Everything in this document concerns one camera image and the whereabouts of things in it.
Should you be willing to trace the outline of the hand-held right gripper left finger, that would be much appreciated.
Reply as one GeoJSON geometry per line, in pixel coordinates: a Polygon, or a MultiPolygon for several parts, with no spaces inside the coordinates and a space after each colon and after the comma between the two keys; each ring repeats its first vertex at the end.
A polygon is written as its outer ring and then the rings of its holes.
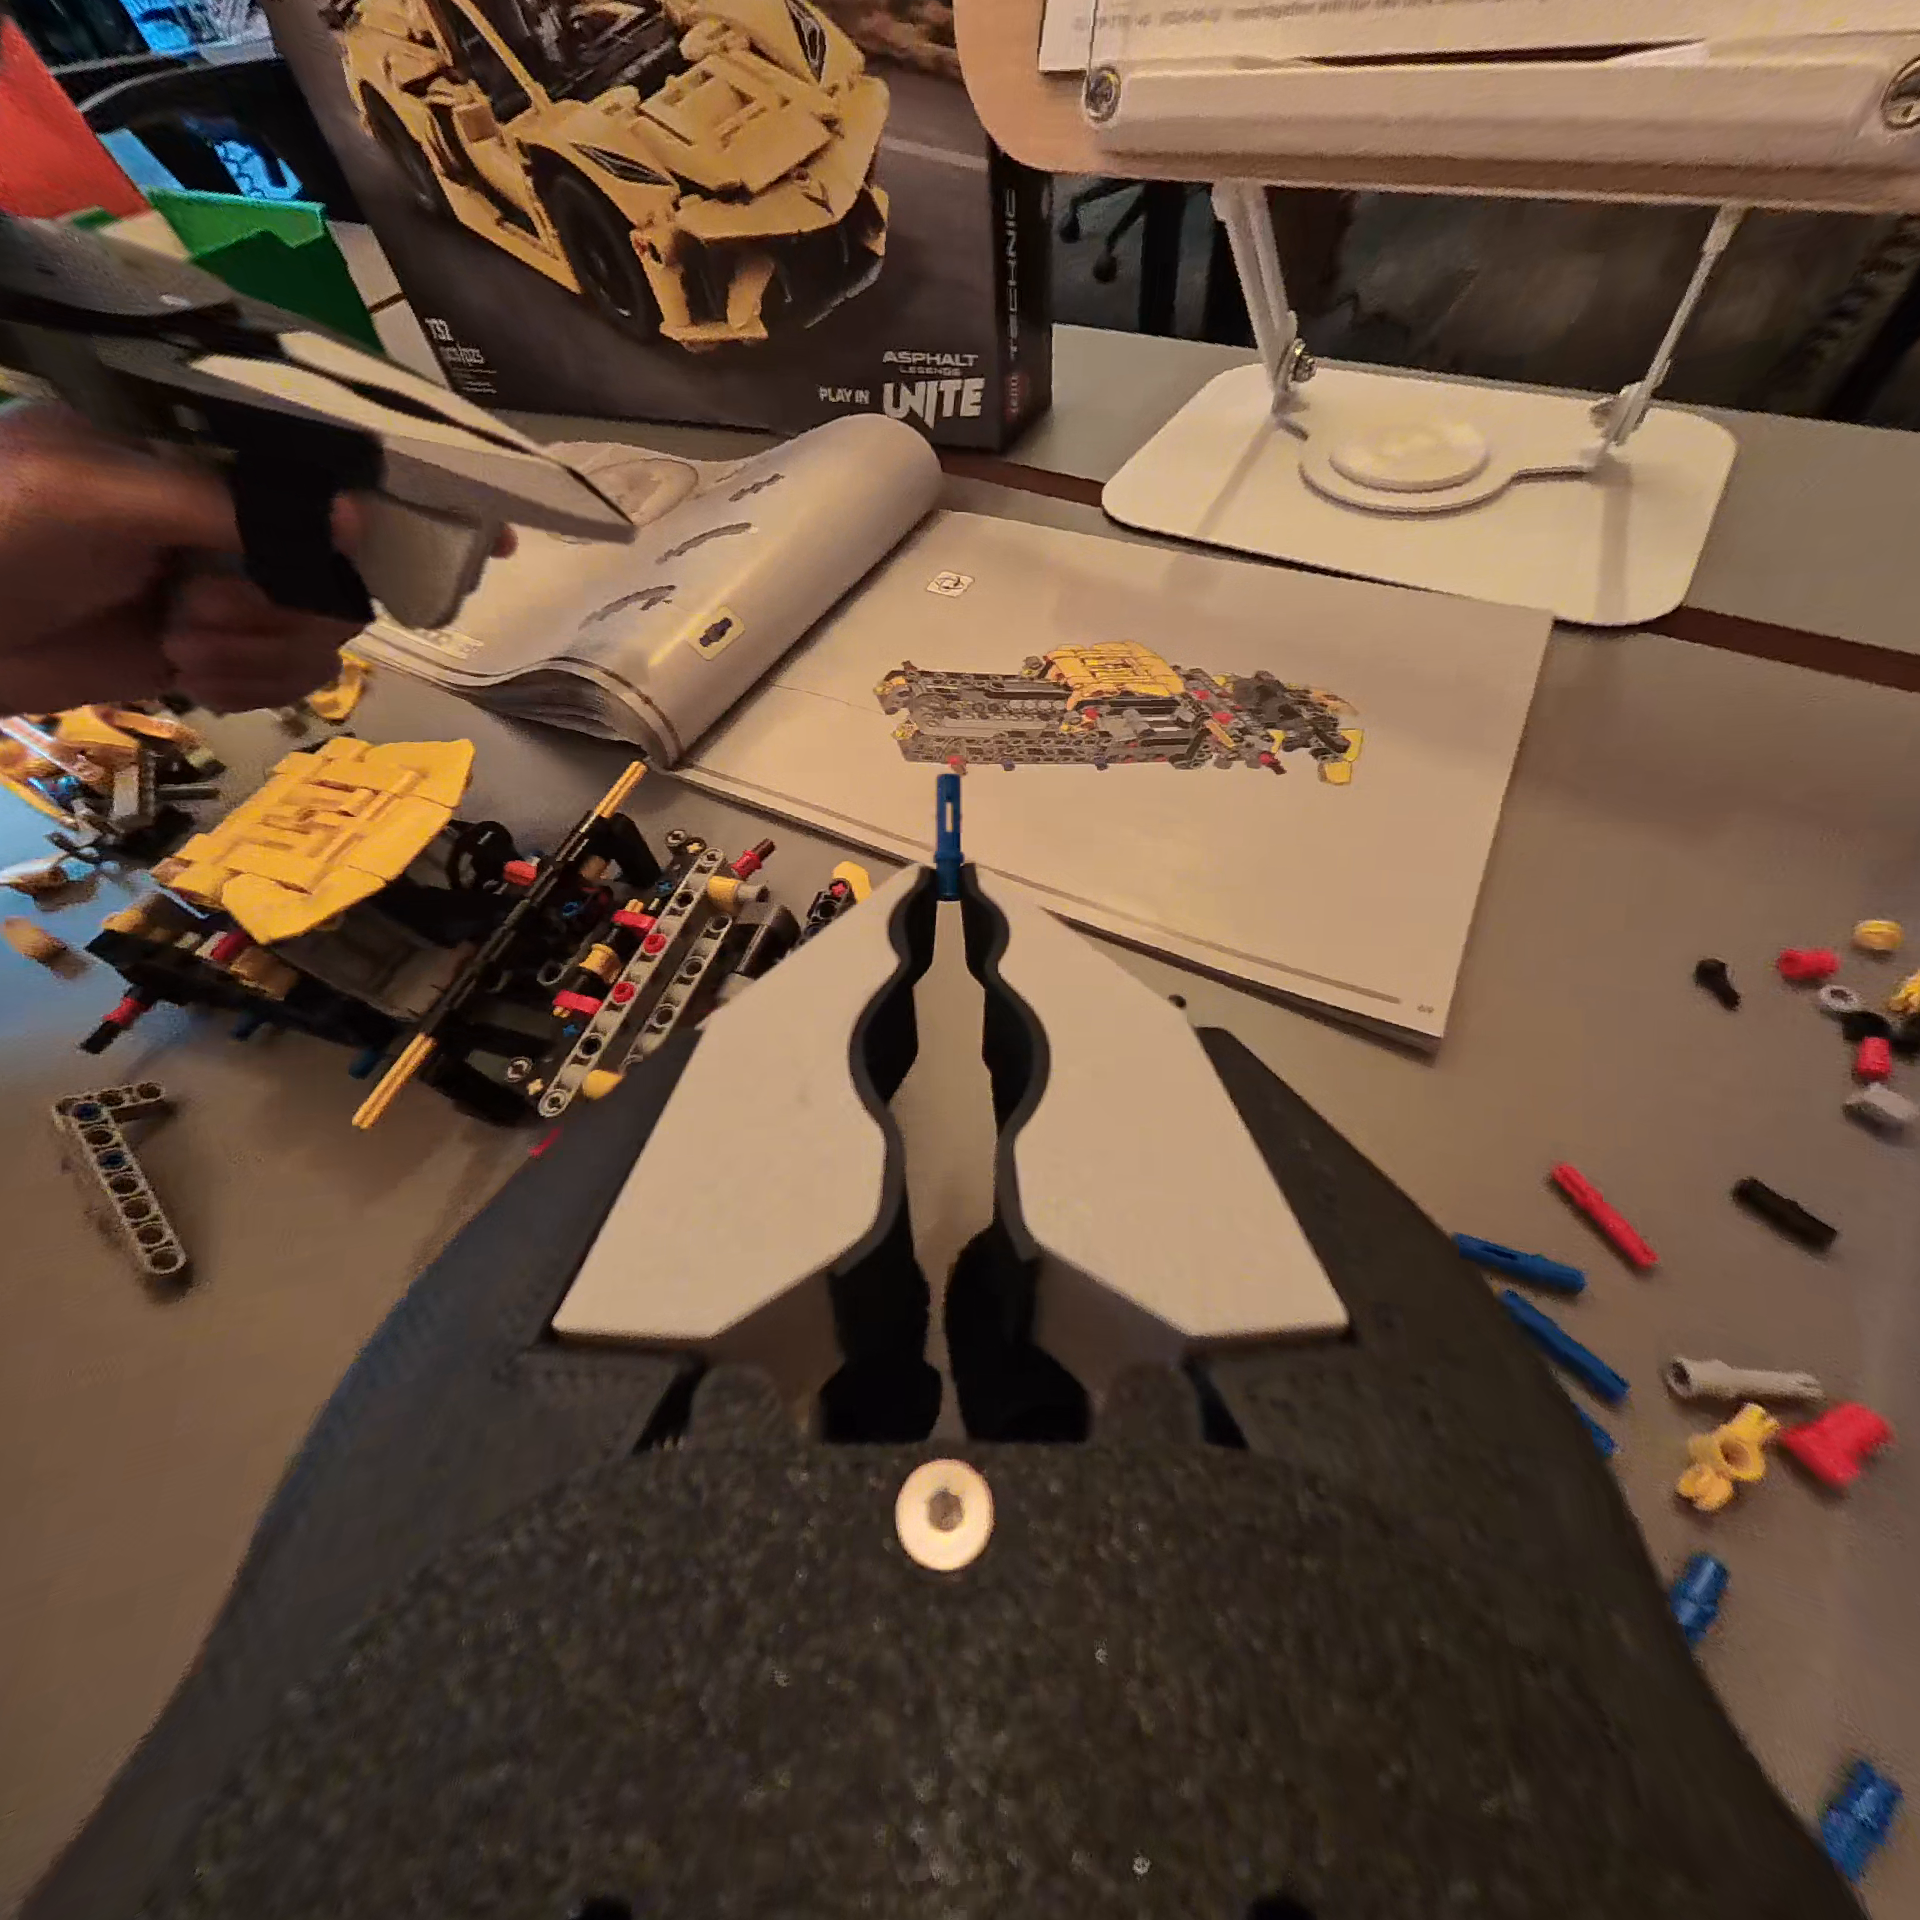
{"type": "Polygon", "coordinates": [[[816,1411],[938,1411],[894,1112],[938,902],[902,868],[702,1023],[556,1342],[754,1364],[816,1411]]]}

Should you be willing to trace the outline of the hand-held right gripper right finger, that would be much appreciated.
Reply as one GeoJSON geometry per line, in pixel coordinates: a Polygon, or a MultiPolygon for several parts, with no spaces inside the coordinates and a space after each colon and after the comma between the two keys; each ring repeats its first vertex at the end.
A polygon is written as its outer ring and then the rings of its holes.
{"type": "Polygon", "coordinates": [[[1014,883],[958,883],[984,995],[991,1219],[954,1263],[968,1404],[1339,1338],[1350,1308],[1188,1018],[1014,883]]]}

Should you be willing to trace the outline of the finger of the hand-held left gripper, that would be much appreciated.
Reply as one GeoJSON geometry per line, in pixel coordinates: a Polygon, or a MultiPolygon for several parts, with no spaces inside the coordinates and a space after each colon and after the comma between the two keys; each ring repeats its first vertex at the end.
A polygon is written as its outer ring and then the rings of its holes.
{"type": "Polygon", "coordinates": [[[240,430],[262,430],[268,456],[323,470],[339,492],[576,540],[626,544],[636,536],[631,515],[544,446],[530,454],[487,443],[292,360],[184,360],[178,388],[207,416],[223,411],[240,430]]]}
{"type": "Polygon", "coordinates": [[[495,419],[486,407],[450,391],[448,387],[424,378],[418,370],[402,368],[400,362],[368,352],[334,330],[315,330],[303,326],[282,328],[275,334],[275,344],[282,358],[323,374],[342,387],[364,398],[379,398],[390,407],[412,407],[424,416],[456,424],[492,446],[515,446],[519,450],[539,454],[539,443],[519,435],[507,420],[495,419]]]}

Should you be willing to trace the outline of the partly built yellow toy car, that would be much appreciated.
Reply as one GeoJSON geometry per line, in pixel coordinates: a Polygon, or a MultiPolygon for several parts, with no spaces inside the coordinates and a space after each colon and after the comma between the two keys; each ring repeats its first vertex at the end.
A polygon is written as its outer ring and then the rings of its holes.
{"type": "Polygon", "coordinates": [[[408,1087],[500,1127],[554,1123],[820,927],[772,898],[771,839],[647,843],[639,759],[548,848],[470,819],[471,771],[466,742],[282,756],[88,942],[123,991],[79,1050],[158,1010],[222,1014],[236,1038],[342,1047],[368,1083],[356,1130],[408,1087]]]}

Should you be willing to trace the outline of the grey angled toy beam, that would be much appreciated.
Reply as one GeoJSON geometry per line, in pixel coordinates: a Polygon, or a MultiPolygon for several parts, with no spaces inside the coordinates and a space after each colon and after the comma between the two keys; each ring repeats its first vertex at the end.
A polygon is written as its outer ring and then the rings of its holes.
{"type": "Polygon", "coordinates": [[[158,1080],[67,1094],[51,1103],[64,1171],[103,1236],[158,1294],[180,1294],[194,1276],[194,1260],[139,1156],[142,1130],[171,1108],[172,1102],[158,1080]]]}

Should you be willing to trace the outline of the grey desk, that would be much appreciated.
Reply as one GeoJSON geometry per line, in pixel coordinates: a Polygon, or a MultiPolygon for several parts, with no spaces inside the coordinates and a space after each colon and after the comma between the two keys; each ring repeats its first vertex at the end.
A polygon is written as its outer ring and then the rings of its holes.
{"type": "MultiPolygon", "coordinates": [[[[1622,1474],[1686,1552],[1652,1452],[1666,1352],[1808,1367],[1898,1447],[1842,1498],[1728,1512],[1714,1683],[1802,1802],[1846,1748],[1918,1791],[1918,1146],[1839,1114],[1839,1038],[1772,950],[1898,918],[1918,966],[1918,612],[1902,650],[1732,610],[1558,628],[1436,1054],[1122,947],[1267,1059],[1446,1226],[1588,1267],[1580,1338],[1635,1380],[1622,1474]],[[1723,956],[1740,1010],[1692,983],[1723,956]],[[1548,1186],[1575,1166],[1652,1244],[1632,1272],[1548,1186]],[[1735,1211],[1754,1176],[1836,1226],[1810,1255],[1735,1211]]],[[[88,1060],[112,990],[3,959],[3,1915],[190,1670],[326,1396],[519,1136],[435,1099],[376,1136],[327,1050],[151,1018],[88,1060]],[[51,1107],[158,1080],[139,1159],[194,1260],[148,1291],[62,1166],[51,1107]]]]}

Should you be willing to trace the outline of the person's left hand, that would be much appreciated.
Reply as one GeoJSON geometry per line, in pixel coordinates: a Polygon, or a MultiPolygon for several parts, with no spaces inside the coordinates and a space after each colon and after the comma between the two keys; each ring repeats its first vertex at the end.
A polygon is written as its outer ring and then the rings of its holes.
{"type": "Polygon", "coordinates": [[[222,479],[54,402],[3,411],[3,714],[190,696],[275,710],[360,632],[275,606],[236,564],[222,479]]]}

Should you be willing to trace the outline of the green plastic bin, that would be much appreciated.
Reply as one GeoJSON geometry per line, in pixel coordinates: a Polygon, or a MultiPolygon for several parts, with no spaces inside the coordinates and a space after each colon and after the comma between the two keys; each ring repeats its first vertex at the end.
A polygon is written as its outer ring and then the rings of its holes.
{"type": "Polygon", "coordinates": [[[186,260],[234,292],[383,352],[323,206],[186,187],[151,187],[146,202],[180,242],[186,260]]]}

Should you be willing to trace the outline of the red plastic bin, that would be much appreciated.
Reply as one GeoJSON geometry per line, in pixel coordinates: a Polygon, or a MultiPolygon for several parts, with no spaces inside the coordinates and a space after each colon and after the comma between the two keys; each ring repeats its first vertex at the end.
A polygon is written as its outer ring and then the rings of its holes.
{"type": "Polygon", "coordinates": [[[23,28],[3,14],[3,214],[108,222],[148,214],[148,199],[88,130],[79,110],[40,62],[23,28]]]}

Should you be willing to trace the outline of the open instruction booklet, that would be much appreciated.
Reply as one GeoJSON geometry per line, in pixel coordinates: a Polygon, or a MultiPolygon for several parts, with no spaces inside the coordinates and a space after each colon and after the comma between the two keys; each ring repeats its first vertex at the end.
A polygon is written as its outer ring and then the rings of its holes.
{"type": "Polygon", "coordinates": [[[1552,616],[942,508],[854,416],[734,464],[562,443],[626,544],[523,531],[368,659],[684,783],[1420,1042],[1446,1034],[1552,616]]]}

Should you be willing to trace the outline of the toy car box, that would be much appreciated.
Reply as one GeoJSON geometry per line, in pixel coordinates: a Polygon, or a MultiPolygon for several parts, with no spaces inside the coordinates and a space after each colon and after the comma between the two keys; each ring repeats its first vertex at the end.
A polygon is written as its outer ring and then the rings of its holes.
{"type": "Polygon", "coordinates": [[[1051,199],[952,2],[267,2],[442,382],[495,414],[1004,450],[1051,199]]]}

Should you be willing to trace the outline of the scatter of small colourful toy pieces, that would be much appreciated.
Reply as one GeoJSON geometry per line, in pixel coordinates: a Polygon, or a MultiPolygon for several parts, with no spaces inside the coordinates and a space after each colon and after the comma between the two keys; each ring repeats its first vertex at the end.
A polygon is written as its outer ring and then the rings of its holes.
{"type": "MultiPolygon", "coordinates": [[[[1890,962],[1903,939],[1898,919],[1870,918],[1854,926],[1848,944],[1874,962],[1890,962]]],[[[1874,998],[1848,986],[1839,968],[1835,947],[1784,947],[1772,959],[1784,986],[1810,998],[1822,1018],[1832,1020],[1848,1042],[1851,1090],[1839,1107],[1842,1114],[1882,1142],[1918,1136],[1918,1099],[1908,1099],[1894,1080],[1898,1060],[1918,1060],[1918,971],[1874,998]]],[[[1691,976],[1695,990],[1707,991],[1726,1014],[1740,1010],[1740,990],[1723,956],[1699,956],[1691,976]]],[[[1651,1275],[1655,1268],[1658,1255],[1644,1234],[1575,1166],[1552,1163],[1547,1186],[1632,1272],[1651,1275]]],[[[1836,1244],[1832,1220],[1754,1176],[1740,1176],[1731,1186],[1731,1203],[1810,1255],[1827,1255],[1836,1244]]],[[[1568,1299],[1586,1286],[1570,1263],[1479,1234],[1454,1234],[1454,1247],[1487,1275],[1522,1279],[1568,1299]]],[[[1498,1294],[1498,1303],[1548,1364],[1575,1378],[1588,1396],[1610,1408],[1626,1403],[1628,1380],[1548,1312],[1527,1303],[1511,1287],[1498,1294]]],[[[1894,1427],[1872,1404],[1835,1400],[1806,1370],[1740,1367],[1720,1356],[1674,1354],[1666,1356],[1662,1380],[1678,1404],[1728,1408],[1714,1427],[1687,1438],[1687,1455],[1671,1487],[1674,1502],[1704,1519],[1723,1512],[1740,1487],[1763,1484],[1767,1460],[1775,1455],[1792,1460],[1792,1470],[1822,1494],[1842,1496],[1895,1443],[1894,1427]]],[[[1712,1552],[1692,1552],[1668,1582],[1666,1612],[1691,1652],[1714,1630],[1731,1582],[1728,1566],[1712,1552]]],[[[1903,1787],[1876,1763],[1851,1759],[1839,1774],[1818,1810],[1815,1839],[1848,1888],[1859,1890],[1902,1808],[1903,1787]]]]}

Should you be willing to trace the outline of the pile of yellow toy panels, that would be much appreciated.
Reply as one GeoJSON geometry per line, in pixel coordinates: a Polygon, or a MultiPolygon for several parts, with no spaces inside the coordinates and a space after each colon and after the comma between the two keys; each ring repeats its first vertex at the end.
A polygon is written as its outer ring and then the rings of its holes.
{"type": "Polygon", "coordinates": [[[190,698],[83,704],[3,719],[3,798],[34,816],[42,846],[3,856],[3,944],[56,978],[84,954],[44,908],[96,876],[172,880],[198,811],[218,799],[223,759],[190,719],[190,698]]]}

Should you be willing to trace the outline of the wooden document stand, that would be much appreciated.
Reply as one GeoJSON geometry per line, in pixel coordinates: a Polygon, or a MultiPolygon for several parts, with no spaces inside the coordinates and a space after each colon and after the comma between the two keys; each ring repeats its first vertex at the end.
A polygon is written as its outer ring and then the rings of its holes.
{"type": "Polygon", "coordinates": [[[1918,28],[1426,58],[1036,66],[1042,2],[958,2],[963,83],[1044,174],[1211,192],[1259,360],[1106,479],[1122,527],[1638,628],[1680,607],[1735,459],[1658,406],[1754,208],[1918,211],[1918,28]],[[1310,352],[1278,188],[1704,206],[1644,370],[1583,398],[1310,352]]]}

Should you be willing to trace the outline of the printed instruction sheet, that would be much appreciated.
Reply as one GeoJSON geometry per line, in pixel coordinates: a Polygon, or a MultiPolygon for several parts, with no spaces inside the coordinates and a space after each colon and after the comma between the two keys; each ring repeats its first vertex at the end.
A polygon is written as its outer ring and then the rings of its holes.
{"type": "Polygon", "coordinates": [[[1915,26],[1915,2],[1044,2],[1036,66],[1639,54],[1915,26]]]}

